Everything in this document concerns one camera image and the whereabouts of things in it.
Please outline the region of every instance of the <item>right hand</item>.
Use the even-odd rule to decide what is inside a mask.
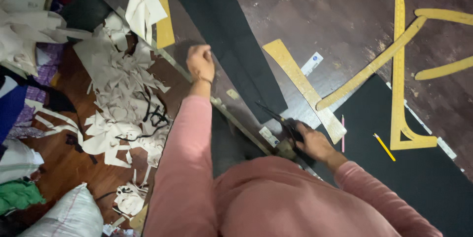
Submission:
[[[212,83],[215,76],[215,65],[210,45],[198,45],[189,48],[187,56],[187,68],[191,72],[194,81],[208,81]]]
[[[300,122],[297,123],[296,128],[304,138],[304,143],[297,141],[296,145],[312,159],[326,163],[337,153],[323,133],[310,127],[307,128]]]

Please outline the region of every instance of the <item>worn table surface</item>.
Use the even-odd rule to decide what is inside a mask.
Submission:
[[[105,0],[113,8],[126,8],[128,0]],[[393,42],[394,0],[238,0],[246,19],[262,46],[281,38],[301,67],[317,51],[322,63],[308,79],[316,91],[327,96],[358,73]],[[471,0],[405,0],[406,25],[417,8],[444,8],[473,14]],[[176,44],[166,50],[185,65],[190,44],[203,43],[201,35],[178,0],[169,0]],[[415,81],[411,74],[473,55],[473,27],[429,20],[406,46],[405,98],[408,105],[458,155],[459,167],[473,178],[473,69],[433,80]],[[277,63],[265,53],[289,109],[282,115],[307,122],[320,122],[302,95]],[[391,81],[391,61],[378,73]],[[232,88],[221,68],[217,70],[213,95],[255,136],[261,128],[245,107],[226,91]],[[270,121],[278,136],[281,127]]]

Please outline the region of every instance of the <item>pink sweater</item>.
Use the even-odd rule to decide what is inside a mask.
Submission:
[[[267,156],[212,178],[209,100],[183,100],[155,176],[145,236],[442,236],[355,162],[341,190]]]

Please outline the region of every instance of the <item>black scissors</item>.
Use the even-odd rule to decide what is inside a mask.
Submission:
[[[292,141],[294,142],[295,148],[297,148],[296,141],[304,143],[304,138],[302,137],[300,132],[297,131],[297,128],[296,128],[297,121],[295,119],[292,119],[292,118],[285,119],[281,115],[273,112],[268,107],[264,106],[263,104],[258,103],[258,102],[256,102],[256,104],[260,108],[262,108],[265,112],[267,112],[269,115],[271,115],[271,117],[277,120],[282,125],[282,127],[289,132],[289,134],[292,137]]]

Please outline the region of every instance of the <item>pink sleeve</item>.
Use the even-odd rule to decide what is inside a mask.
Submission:
[[[364,171],[353,161],[340,166],[335,173],[338,186],[362,199],[383,215],[404,237],[442,236],[423,216],[379,180]]]
[[[145,236],[217,236],[211,121],[208,99],[182,101],[155,175]]]

